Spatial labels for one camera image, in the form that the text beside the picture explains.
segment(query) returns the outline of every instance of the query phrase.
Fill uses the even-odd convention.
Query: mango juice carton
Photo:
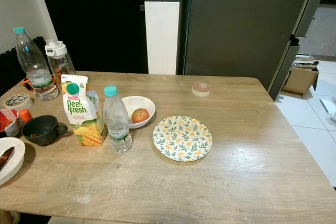
[[[98,95],[89,90],[88,77],[62,74],[63,106],[81,145],[102,145],[107,127],[102,120]]]

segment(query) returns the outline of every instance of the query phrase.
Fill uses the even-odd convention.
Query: masking tape
[[[16,94],[8,98],[4,105],[8,109],[19,112],[21,109],[30,109],[33,106],[33,101],[29,94]]]
[[[196,82],[191,88],[191,92],[198,97],[207,97],[210,94],[210,91],[210,85],[204,82]]]

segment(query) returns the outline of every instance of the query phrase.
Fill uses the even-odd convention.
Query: apple
[[[149,113],[146,109],[137,109],[132,114],[133,123],[141,123],[149,118]]]

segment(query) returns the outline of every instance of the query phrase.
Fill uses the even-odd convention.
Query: white plate
[[[0,185],[13,178],[23,164],[26,150],[24,142],[15,137],[0,138],[0,156],[11,147],[14,147],[14,150],[5,166],[0,170]]]
[[[155,147],[166,157],[190,162],[204,157],[211,149],[212,136],[199,120],[189,116],[171,116],[153,131]]]
[[[149,122],[149,120],[152,118],[152,116],[155,113],[155,105],[152,102],[152,100],[148,99],[147,97],[141,97],[141,96],[131,96],[131,97],[124,97],[121,99],[123,103],[125,104],[127,113],[128,113],[128,127],[130,129],[137,129]],[[137,109],[146,109],[149,113],[149,118],[147,118],[145,121],[142,121],[140,123],[133,123],[131,120],[131,116],[133,112]]]

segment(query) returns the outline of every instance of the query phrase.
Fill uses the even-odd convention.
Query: white wall
[[[179,2],[145,2],[148,72],[176,74]]]
[[[300,39],[302,54],[336,56],[336,6],[320,5],[307,37]]]
[[[32,39],[57,39],[44,0],[0,0],[0,53],[15,47],[13,27],[23,26]]]

